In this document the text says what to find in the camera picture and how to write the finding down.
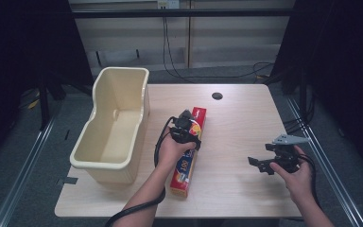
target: table hole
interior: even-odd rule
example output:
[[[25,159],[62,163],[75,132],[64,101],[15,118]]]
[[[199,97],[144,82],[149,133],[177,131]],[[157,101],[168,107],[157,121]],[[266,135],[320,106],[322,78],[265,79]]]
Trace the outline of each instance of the table hole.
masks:
[[[223,94],[221,93],[213,93],[212,94],[212,98],[215,99],[215,100],[220,100],[223,98]]]

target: human hand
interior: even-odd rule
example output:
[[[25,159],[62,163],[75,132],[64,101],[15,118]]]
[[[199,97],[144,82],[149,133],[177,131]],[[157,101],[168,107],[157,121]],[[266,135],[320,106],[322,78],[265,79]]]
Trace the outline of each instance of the human hand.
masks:
[[[165,168],[166,170],[172,170],[182,155],[189,149],[195,148],[196,143],[189,142],[186,144],[177,143],[170,135],[170,128],[167,127],[164,132],[164,140],[162,141],[161,148],[159,150],[157,168]]]
[[[302,155],[305,155],[303,150],[298,146],[294,146],[294,149]],[[308,198],[313,198],[311,189],[311,168],[310,165],[299,159],[300,169],[294,173],[286,172],[282,167],[276,163],[271,163],[269,166],[277,172],[284,180],[285,187],[290,192],[290,198],[294,203],[301,202],[303,200],[308,200]]]

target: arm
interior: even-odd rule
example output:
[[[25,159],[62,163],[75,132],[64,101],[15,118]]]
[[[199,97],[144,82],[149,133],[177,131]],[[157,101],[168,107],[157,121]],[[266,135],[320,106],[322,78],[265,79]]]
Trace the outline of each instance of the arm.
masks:
[[[295,149],[304,154],[299,147],[295,146]],[[276,163],[271,163],[270,167],[285,180],[290,197],[299,208],[307,226],[334,226],[315,202],[311,190],[311,169],[306,161],[300,160],[300,169],[291,174]]]
[[[184,152],[196,146],[194,143],[178,144],[172,139],[168,132],[169,129],[165,132],[166,137],[159,150],[159,160],[156,168],[152,171],[140,189],[131,197],[123,210],[157,199],[164,189],[164,183],[166,182],[167,176],[174,170],[176,163]],[[157,207],[158,205],[150,206],[142,211],[122,217],[113,224],[113,227],[151,226],[155,219]]]

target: black wire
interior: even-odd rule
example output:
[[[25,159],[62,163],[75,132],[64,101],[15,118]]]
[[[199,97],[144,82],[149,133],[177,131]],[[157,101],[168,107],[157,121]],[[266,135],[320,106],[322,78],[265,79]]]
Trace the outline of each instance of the black wire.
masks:
[[[161,135],[160,135],[160,137],[158,139],[158,142],[157,142],[157,144],[155,146],[155,151],[154,151],[154,165],[155,165],[155,167],[158,164],[159,149],[161,148],[161,143],[164,141],[164,138],[168,135],[168,133],[164,135],[164,132],[166,131],[167,125],[170,123],[170,121],[174,120],[174,119],[175,119],[175,117],[172,116],[166,121],[166,124],[164,125],[164,128],[163,128],[163,130],[161,132]],[[118,219],[120,219],[120,218],[122,218],[124,216],[135,213],[137,211],[147,209],[150,206],[157,205],[157,204],[161,203],[164,200],[165,195],[166,195],[166,190],[164,188],[157,199],[155,199],[153,201],[148,201],[148,202],[145,202],[145,203],[141,203],[139,205],[135,205],[135,206],[132,206],[132,207],[130,207],[128,209],[125,209],[125,210],[122,210],[122,211],[118,212],[117,214],[113,215],[111,218],[108,219],[108,221],[105,224],[105,227],[111,227],[115,221],[117,221]]]
[[[173,58],[172,58],[172,54],[170,52],[170,42],[169,42],[169,36],[168,36],[168,28],[167,28],[167,20],[166,20],[166,17],[164,17],[164,48],[163,48],[163,62],[164,62],[164,69],[166,70],[166,72],[174,77],[174,78],[177,78],[177,79],[183,79],[184,81],[187,81],[187,82],[190,82],[190,83],[195,83],[194,81],[191,81],[191,80],[188,80],[188,79],[207,79],[207,78],[212,78],[212,79],[236,79],[236,78],[243,78],[243,77],[246,77],[246,76],[250,76],[252,74],[256,74],[257,72],[273,65],[274,63],[271,63],[271,62],[257,62],[254,66],[253,66],[253,71],[250,72],[250,73],[247,73],[247,74],[243,74],[243,75],[240,75],[240,76],[228,76],[228,77],[212,77],[212,76],[209,76],[209,77],[183,77],[179,72],[178,70],[176,69],[175,65],[174,65],[174,62],[173,62]],[[173,70],[175,71],[176,75],[172,74],[166,67],[166,63],[165,63],[165,58],[164,58],[164,52],[165,52],[165,47],[166,47],[166,44],[167,44],[167,50],[168,50],[168,53],[169,53],[169,58],[170,58],[170,61],[171,61],[171,64],[172,64],[172,67],[173,67]],[[258,70],[254,70],[255,66],[257,64],[260,64],[260,63],[267,63],[266,66],[258,69]]]
[[[308,126],[308,124],[311,122],[312,118],[314,117],[314,111],[315,111],[315,95],[313,94],[311,97],[306,117],[301,116],[297,119],[292,119],[284,122],[287,134],[291,134],[293,132],[301,130],[305,126]]]
[[[320,206],[320,201],[318,200],[318,195],[317,195],[317,188],[316,188],[317,170],[315,168],[314,160],[312,160],[312,158],[306,154],[299,154],[298,158],[306,161],[309,165],[311,165],[311,191],[312,191],[314,200],[317,203],[317,206],[320,209],[322,209],[322,207]]]
[[[165,18],[165,17],[163,18],[163,20],[164,20],[164,49],[163,49],[163,60],[164,60],[164,51],[165,51],[165,47],[166,47],[166,43],[167,43],[167,49],[168,49],[168,53],[169,53],[169,57],[170,57],[170,61],[171,61],[172,66],[173,66],[173,70],[176,72],[176,74],[177,74],[177,75],[172,74],[172,73],[171,73],[171,72],[167,69],[167,67],[166,67],[166,63],[165,63],[165,60],[164,60],[164,69],[166,70],[166,72],[167,72],[170,76],[172,76],[172,77],[174,77],[174,78],[182,79],[182,80],[184,80],[184,81],[186,81],[186,82],[189,82],[189,83],[194,83],[193,81],[190,81],[190,80],[185,79],[184,77],[182,77],[182,75],[180,75],[180,74],[179,74],[179,72],[178,72],[178,71],[176,70],[176,68],[175,68],[175,65],[174,65],[174,63],[173,63],[172,54],[171,54],[171,52],[170,52],[169,36],[168,36],[168,34],[167,34],[167,20],[166,20],[166,18]]]
[[[255,72],[255,78],[254,78],[254,81],[252,82],[253,84],[255,84],[256,83],[256,81],[257,81],[257,79],[258,79],[258,75],[256,74],[256,70],[255,70],[255,66],[257,65],[257,64],[267,64],[267,67],[268,66],[270,66],[270,65],[273,65],[274,63],[272,63],[272,62],[257,62],[257,63],[255,63],[253,66],[252,66],[252,71],[253,72]]]

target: power outlet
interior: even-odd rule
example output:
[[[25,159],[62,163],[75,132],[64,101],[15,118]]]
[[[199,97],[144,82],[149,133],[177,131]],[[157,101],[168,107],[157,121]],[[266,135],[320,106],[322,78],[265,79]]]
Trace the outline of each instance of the power outlet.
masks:
[[[179,0],[168,0],[167,5],[169,9],[179,9],[181,7]]]
[[[158,9],[169,9],[167,0],[158,0]]]
[[[158,9],[179,9],[180,0],[158,0]]]

